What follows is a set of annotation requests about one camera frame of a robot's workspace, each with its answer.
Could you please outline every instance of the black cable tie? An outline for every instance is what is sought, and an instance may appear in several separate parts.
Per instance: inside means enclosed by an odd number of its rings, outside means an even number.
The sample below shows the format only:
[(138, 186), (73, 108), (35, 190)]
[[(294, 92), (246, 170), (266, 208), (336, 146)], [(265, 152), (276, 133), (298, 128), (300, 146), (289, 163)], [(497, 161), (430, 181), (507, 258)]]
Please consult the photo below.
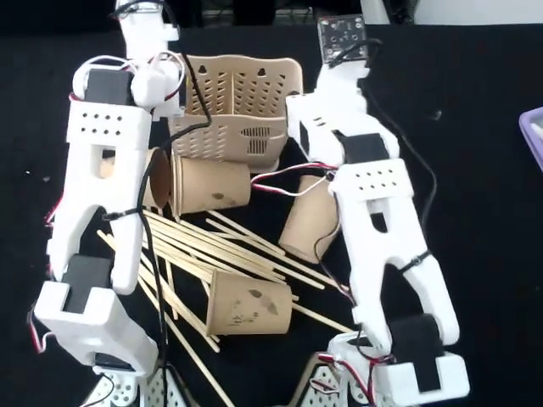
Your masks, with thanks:
[(399, 269), (399, 272), (401, 274), (408, 272), (413, 267), (417, 267), (418, 265), (420, 265), (428, 256), (431, 256), (431, 255), (432, 255), (432, 252), (430, 252), (429, 250), (425, 251), (423, 254), (417, 256), (415, 259), (411, 260), (409, 263), (407, 263), (401, 269)]
[(140, 212), (139, 208), (132, 208), (132, 209), (125, 210), (123, 212), (110, 212), (108, 214), (103, 214), (102, 220), (105, 220), (106, 222), (111, 222), (112, 220), (118, 220), (124, 216), (138, 214), (139, 212)]

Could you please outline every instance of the black table surface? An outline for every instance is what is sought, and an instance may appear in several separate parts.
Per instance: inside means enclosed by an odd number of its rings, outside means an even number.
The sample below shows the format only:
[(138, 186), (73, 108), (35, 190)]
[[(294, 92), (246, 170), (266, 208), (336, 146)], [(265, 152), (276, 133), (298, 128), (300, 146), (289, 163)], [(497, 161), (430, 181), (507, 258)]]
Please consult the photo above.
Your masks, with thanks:
[[(451, 349), (465, 358), (473, 388), (469, 398), (445, 405), (537, 400), (543, 384), (538, 327), (543, 179), (518, 129), (518, 116), (543, 105), (543, 26), (379, 26), (370, 27), (370, 34), (384, 42), (371, 87), (439, 178), (428, 245), (441, 263), (460, 322), (461, 339)], [(321, 65), (311, 27), (188, 31), (183, 44), (189, 53), (202, 55), (292, 57), (304, 69), (308, 91)], [(43, 216), (63, 186), (71, 76), (82, 61), (104, 53), (123, 55), (120, 33), (0, 40), (2, 406), (72, 407), (96, 382), (89, 368), (54, 341), (36, 355), (25, 315), (47, 264)], [(403, 156), (420, 206), (429, 178), (405, 149)], [(300, 160), (290, 143), (282, 165)], [(278, 182), (295, 188), (296, 176)], [(290, 198), (256, 192), (249, 207), (227, 215), (276, 241), (291, 204)], [(81, 250), (108, 253), (93, 231)], [(341, 239), (325, 260), (347, 278)], [(201, 286), (178, 274), (176, 287), (204, 316)], [(303, 305), (351, 323), (348, 304), (331, 289), (293, 287)], [(419, 311), (412, 290), (390, 270), (382, 298), (389, 318)], [(129, 315), (158, 338), (156, 312), (142, 293), (136, 290), (123, 301)], [(324, 350), (336, 334), (294, 315), (287, 336), (224, 337), (221, 352), (214, 354), (190, 327), (180, 325), (234, 403), (251, 407), (287, 403), (310, 353)], [(203, 406), (220, 405), (185, 351), (173, 337), (171, 342), (171, 361), (196, 399)]]

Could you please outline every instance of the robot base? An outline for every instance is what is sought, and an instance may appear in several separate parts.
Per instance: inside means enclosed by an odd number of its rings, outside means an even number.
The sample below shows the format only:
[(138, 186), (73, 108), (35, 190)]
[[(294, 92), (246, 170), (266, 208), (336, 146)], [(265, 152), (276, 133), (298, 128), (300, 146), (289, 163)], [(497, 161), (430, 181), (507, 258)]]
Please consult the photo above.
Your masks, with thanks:
[[(108, 398), (96, 405), (97, 407), (162, 407), (164, 391), (162, 386), (162, 371), (158, 369), (156, 373), (149, 378), (147, 388), (143, 394), (138, 392), (139, 387), (135, 380), (126, 380), (117, 375), (108, 375), (115, 384), (115, 390)], [(187, 401), (188, 397), (183, 397), (183, 390), (179, 387), (179, 380), (176, 379), (176, 373), (167, 368), (166, 380), (168, 381), (168, 407), (188, 407), (191, 404)], [(91, 404), (100, 400), (111, 391), (111, 382), (102, 377), (93, 391), (87, 397), (85, 404)]]

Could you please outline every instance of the perforated basket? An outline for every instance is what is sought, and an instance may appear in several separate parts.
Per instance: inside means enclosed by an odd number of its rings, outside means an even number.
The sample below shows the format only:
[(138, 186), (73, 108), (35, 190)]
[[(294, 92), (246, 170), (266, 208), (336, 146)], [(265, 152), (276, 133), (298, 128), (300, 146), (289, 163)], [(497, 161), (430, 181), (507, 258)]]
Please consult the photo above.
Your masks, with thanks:
[[(247, 163), (251, 172), (275, 170), (287, 141), (285, 97), (302, 93), (302, 69), (293, 59), (241, 55), (190, 56), (213, 124), (173, 144), (183, 157)], [(185, 115), (170, 119), (171, 134), (204, 120), (187, 79)]]

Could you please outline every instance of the kraft paper cup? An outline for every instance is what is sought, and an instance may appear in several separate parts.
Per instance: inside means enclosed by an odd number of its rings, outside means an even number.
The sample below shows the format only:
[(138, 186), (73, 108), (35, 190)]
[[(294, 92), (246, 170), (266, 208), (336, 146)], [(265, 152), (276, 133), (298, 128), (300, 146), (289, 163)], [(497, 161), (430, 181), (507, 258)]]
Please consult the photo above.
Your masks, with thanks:
[[(298, 191), (304, 191), (319, 180), (318, 176), (302, 176)], [(321, 182), (308, 193), (296, 197), (279, 238), (279, 246), (285, 251), (313, 264), (322, 259), (337, 235), (337, 231), (332, 232), (337, 227), (338, 213), (335, 200), (328, 193), (328, 184), (328, 181)], [(317, 241), (318, 258), (315, 256)]]
[(251, 183), (246, 164), (176, 159), (179, 160), (176, 185), (179, 215), (235, 208), (249, 203)]
[(207, 309), (208, 335), (286, 333), (291, 315), (289, 286), (214, 273)]
[[(155, 159), (153, 169), (151, 170), (151, 174), (147, 180), (145, 194), (143, 195), (143, 205), (162, 209), (168, 203), (168, 197), (170, 196), (170, 162), (164, 150), (160, 148), (153, 148), (147, 152), (145, 168), (147, 168), (153, 154), (158, 154), (159, 157)], [(102, 164), (100, 165), (100, 176), (102, 178), (108, 178), (109, 176), (113, 175), (114, 171), (115, 157), (103, 159)]]

